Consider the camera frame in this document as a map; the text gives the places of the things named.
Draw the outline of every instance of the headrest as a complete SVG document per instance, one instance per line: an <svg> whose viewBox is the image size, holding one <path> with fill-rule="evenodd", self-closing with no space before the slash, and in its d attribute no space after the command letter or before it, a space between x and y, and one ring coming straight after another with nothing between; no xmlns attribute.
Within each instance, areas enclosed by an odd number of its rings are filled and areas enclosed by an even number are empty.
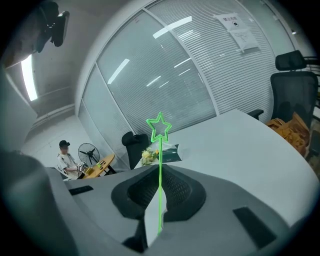
<svg viewBox="0 0 320 256"><path fill-rule="evenodd" d="M307 62L299 50L291 51L275 57L275 67L279 71L301 70Z"/></svg>

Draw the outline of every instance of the wall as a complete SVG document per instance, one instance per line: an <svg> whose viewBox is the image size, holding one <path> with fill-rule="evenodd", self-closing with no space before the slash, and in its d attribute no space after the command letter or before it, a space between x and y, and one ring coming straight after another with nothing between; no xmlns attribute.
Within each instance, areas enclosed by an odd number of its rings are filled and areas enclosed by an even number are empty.
<svg viewBox="0 0 320 256"><path fill-rule="evenodd" d="M37 114L3 70L0 78L0 148L20 150Z"/></svg>
<svg viewBox="0 0 320 256"><path fill-rule="evenodd" d="M28 134L21 149L25 155L39 160L45 167L55 167L60 151L59 142L70 142L69 153L80 162L78 148L83 143L91 143L79 119L70 111L40 125Z"/></svg>

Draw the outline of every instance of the white desk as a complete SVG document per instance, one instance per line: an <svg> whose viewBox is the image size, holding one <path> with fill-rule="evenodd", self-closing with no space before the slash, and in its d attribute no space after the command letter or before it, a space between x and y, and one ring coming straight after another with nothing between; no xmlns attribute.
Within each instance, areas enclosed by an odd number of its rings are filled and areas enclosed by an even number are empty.
<svg viewBox="0 0 320 256"><path fill-rule="evenodd" d="M183 149L182 161L169 165L241 186L289 226L306 216L318 198L320 184L305 159L272 129L239 110L170 133L168 138Z"/></svg>

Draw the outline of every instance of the notice paper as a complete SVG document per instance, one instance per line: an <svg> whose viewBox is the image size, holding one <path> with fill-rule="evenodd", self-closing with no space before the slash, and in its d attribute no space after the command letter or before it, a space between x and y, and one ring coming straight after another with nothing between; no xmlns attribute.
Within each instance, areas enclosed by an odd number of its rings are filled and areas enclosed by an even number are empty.
<svg viewBox="0 0 320 256"><path fill-rule="evenodd" d="M259 47L254 35L235 12L213 15L233 37L242 51Z"/></svg>

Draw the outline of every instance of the person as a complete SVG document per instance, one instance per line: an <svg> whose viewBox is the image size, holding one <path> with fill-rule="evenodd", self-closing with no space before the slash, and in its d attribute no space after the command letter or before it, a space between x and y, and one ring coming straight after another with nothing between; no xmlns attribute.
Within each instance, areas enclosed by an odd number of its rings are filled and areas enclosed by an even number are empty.
<svg viewBox="0 0 320 256"><path fill-rule="evenodd" d="M57 156L58 165L57 167L62 171L64 170L66 174L73 180L76 180L81 176L82 166L77 166L75 159L69 153L70 143L65 140L61 140L59 143L60 153Z"/></svg>

